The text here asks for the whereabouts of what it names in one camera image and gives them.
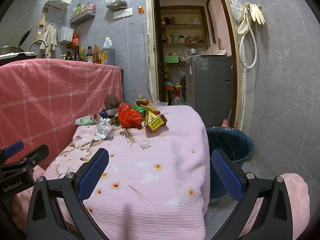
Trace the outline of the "pink sleeve forearm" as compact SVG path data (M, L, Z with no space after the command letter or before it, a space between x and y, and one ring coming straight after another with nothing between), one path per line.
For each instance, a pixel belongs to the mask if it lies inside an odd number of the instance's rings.
M296 173L284 173L280 175L286 185L289 195L291 213L292 213L292 239L297 239L305 230L310 219L310 197L308 194L308 185L304 179ZM258 198L253 210L247 220L239 237L250 232L258 216L263 203L263 198Z

